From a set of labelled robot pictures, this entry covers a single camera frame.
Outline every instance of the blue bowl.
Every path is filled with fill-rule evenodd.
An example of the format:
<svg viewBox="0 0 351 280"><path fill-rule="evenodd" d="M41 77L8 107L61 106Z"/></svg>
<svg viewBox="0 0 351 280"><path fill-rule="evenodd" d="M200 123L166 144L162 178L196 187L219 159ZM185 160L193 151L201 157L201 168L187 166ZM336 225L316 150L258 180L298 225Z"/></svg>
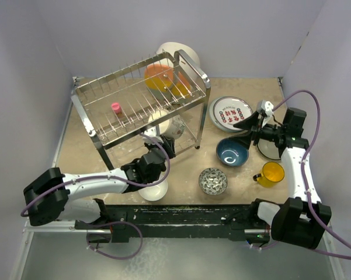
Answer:
<svg viewBox="0 0 351 280"><path fill-rule="evenodd" d="M229 166L242 166L249 156L246 148L228 138L218 143L216 152L218 158Z"/></svg>

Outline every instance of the black mug handle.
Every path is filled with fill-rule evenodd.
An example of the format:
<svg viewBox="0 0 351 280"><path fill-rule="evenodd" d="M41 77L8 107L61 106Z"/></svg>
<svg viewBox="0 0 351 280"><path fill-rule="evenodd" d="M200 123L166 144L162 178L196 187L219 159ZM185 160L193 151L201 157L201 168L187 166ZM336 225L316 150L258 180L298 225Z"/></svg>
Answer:
<svg viewBox="0 0 351 280"><path fill-rule="evenodd" d="M261 174L256 174L256 175L253 176L253 180L255 182L257 182L257 178L259 178L259 177L262 177L262 175Z"/></svg>

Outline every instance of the stacked plate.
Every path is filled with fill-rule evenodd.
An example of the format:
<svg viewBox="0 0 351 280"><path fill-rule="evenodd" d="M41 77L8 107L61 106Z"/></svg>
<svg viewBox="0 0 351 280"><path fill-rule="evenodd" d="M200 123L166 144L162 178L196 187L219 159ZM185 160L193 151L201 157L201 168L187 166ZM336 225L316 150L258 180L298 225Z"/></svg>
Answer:
<svg viewBox="0 0 351 280"><path fill-rule="evenodd" d="M242 99L234 96L219 97L209 106L209 117L219 129L227 132L242 132L234 128L234 124L250 117L253 114L250 106Z"/></svg>

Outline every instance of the gray wall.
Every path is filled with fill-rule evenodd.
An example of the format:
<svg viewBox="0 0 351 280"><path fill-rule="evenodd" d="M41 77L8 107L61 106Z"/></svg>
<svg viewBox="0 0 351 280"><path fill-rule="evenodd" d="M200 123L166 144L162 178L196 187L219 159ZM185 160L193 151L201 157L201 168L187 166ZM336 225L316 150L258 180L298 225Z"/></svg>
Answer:
<svg viewBox="0 0 351 280"><path fill-rule="evenodd" d="M33 1L0 0L0 279L18 254L23 188L51 166L71 86Z"/></svg>
<svg viewBox="0 0 351 280"><path fill-rule="evenodd" d="M283 76L325 0L37 0L73 75L100 76L166 41L214 77Z"/></svg>
<svg viewBox="0 0 351 280"><path fill-rule="evenodd" d="M322 123L311 155L313 178L319 196L332 207L335 231L351 242L351 1L328 0L322 8L284 76L284 94L297 89L319 98ZM308 112L305 134L312 138L312 99L304 95L289 104ZM339 252L351 254L337 245ZM351 261L343 265L351 279Z"/></svg>

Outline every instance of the yellow cup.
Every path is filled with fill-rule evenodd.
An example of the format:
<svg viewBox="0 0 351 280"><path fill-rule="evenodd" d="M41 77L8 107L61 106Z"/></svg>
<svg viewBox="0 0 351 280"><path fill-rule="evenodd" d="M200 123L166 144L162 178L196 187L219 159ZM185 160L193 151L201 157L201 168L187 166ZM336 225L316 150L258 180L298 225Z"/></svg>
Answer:
<svg viewBox="0 0 351 280"><path fill-rule="evenodd" d="M276 162L267 162L262 167L259 174L253 176L253 180L258 182L262 187L271 188L284 178L284 169Z"/></svg>

